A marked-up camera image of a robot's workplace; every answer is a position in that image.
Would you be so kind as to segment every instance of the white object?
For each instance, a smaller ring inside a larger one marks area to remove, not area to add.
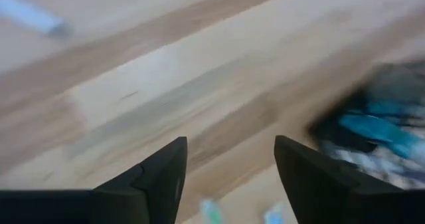
[[[64,25],[60,17],[24,0],[0,0],[0,15],[46,35]]]

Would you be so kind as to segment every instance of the wooden floor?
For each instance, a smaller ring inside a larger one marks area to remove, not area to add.
[[[0,187],[95,187],[189,139],[178,223],[202,198],[226,223],[286,204],[277,134],[376,65],[425,53],[425,0],[31,0],[65,39],[0,19]]]

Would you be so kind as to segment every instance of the floor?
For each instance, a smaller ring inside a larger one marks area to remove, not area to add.
[[[96,187],[189,139],[178,223],[286,206],[277,134],[305,126],[384,62],[425,52],[425,0],[31,0],[69,37],[0,19],[0,187]]]

